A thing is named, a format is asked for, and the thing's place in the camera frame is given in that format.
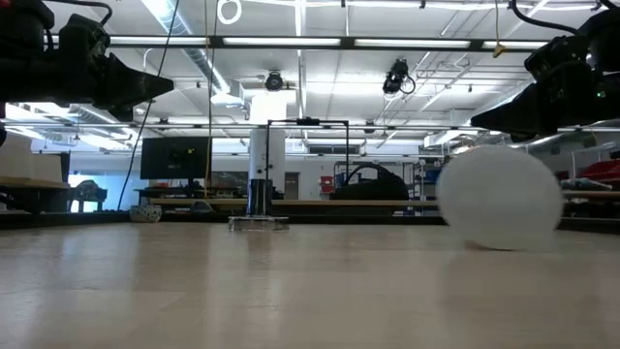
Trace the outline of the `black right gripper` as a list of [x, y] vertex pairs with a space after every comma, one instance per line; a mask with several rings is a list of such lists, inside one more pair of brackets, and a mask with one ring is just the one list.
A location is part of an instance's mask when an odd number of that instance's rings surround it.
[[548, 136], [562, 127], [610, 119], [608, 95], [590, 67], [562, 63], [510, 102], [472, 117], [472, 125], [511, 135]]

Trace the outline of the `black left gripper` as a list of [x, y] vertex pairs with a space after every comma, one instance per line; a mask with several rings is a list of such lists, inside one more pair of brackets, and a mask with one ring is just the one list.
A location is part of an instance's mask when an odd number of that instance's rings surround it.
[[52, 75], [47, 102], [93, 102], [96, 106], [133, 106], [173, 89], [171, 79], [129, 68], [115, 54], [95, 54], [70, 63], [58, 50], [47, 52]]

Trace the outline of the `white flood lightbulb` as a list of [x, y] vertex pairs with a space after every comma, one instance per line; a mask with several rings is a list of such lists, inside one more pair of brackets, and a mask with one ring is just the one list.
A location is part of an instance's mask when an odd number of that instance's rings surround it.
[[538, 158], [481, 145], [452, 158], [437, 180], [437, 204], [451, 231], [486, 249], [544, 250], [555, 244], [564, 197]]

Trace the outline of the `chrome lamp socket clear base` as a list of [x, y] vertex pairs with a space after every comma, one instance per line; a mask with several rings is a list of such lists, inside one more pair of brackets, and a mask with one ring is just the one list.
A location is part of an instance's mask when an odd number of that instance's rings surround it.
[[253, 178], [248, 183], [245, 214], [230, 216], [228, 228], [232, 232], [288, 231], [289, 218], [272, 215], [273, 186], [270, 179]]

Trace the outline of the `black monitor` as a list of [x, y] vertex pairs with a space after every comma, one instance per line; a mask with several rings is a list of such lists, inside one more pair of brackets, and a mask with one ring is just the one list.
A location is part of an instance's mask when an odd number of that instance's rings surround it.
[[210, 137], [144, 139], [140, 154], [141, 179], [204, 178], [212, 141]]

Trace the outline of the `grey-blue rolled bundle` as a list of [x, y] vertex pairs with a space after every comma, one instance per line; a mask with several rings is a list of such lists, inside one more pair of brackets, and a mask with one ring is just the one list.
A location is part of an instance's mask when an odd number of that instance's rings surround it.
[[570, 178], [560, 181], [563, 190], [569, 191], [611, 191], [612, 186], [589, 178]]

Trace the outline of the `red bin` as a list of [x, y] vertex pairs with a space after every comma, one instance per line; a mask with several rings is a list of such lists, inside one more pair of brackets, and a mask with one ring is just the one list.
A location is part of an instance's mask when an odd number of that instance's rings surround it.
[[582, 169], [579, 178], [587, 178], [598, 182], [620, 181], [620, 160], [609, 160], [594, 163]]

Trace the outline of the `long wooden workbench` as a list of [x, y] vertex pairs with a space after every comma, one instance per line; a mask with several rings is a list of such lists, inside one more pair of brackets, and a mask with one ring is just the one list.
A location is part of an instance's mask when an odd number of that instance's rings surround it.
[[566, 217], [620, 219], [620, 191], [564, 191]]

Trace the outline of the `blue storage bins shelf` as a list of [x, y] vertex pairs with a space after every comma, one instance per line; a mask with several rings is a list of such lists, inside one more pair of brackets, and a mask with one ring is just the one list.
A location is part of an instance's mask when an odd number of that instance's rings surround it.
[[425, 202], [437, 201], [437, 182], [441, 173], [441, 168], [426, 168], [421, 180], [420, 197]]

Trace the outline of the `beige box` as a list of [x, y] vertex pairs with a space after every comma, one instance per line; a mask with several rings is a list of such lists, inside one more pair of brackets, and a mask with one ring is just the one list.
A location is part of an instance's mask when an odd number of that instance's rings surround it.
[[0, 146], [0, 176], [62, 182], [61, 158], [31, 150], [31, 139], [8, 134]]

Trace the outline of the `wooden side table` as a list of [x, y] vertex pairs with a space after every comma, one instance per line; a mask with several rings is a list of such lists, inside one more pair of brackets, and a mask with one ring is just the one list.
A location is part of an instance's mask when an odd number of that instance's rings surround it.
[[0, 176], [0, 204], [31, 214], [69, 212], [71, 190], [65, 182]]

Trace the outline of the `white pillar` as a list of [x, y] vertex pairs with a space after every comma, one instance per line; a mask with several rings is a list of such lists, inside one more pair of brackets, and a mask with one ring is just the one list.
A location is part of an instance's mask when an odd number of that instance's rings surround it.
[[250, 132], [250, 179], [270, 179], [272, 187], [285, 192], [286, 132], [276, 129], [269, 120], [283, 120], [287, 116], [287, 102], [280, 92], [264, 92], [252, 98], [249, 122], [257, 125]]

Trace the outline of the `black bag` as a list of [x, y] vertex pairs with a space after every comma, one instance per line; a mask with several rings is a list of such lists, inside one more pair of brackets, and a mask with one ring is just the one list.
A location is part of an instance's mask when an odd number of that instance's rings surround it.
[[[357, 183], [351, 183], [354, 175], [363, 169], [372, 169], [377, 177]], [[357, 166], [331, 195], [332, 200], [360, 200], [360, 201], [408, 201], [407, 184], [398, 175], [390, 172], [383, 166], [364, 163]]]

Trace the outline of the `black aluminium table frame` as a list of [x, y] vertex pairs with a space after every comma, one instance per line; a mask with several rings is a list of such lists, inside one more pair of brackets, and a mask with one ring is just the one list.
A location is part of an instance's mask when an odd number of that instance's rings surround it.
[[[161, 222], [180, 223], [227, 223], [229, 216], [219, 213], [177, 214], [164, 213]], [[11, 229], [34, 229], [59, 226], [129, 223], [128, 212], [86, 212], [86, 213], [18, 213], [0, 212], [0, 231]], [[352, 216], [352, 215], [291, 215], [291, 224], [315, 225], [405, 225], [439, 226], [446, 222], [441, 217], [414, 216]], [[582, 233], [604, 234], [620, 237], [620, 219], [611, 218], [562, 218], [558, 229]]]

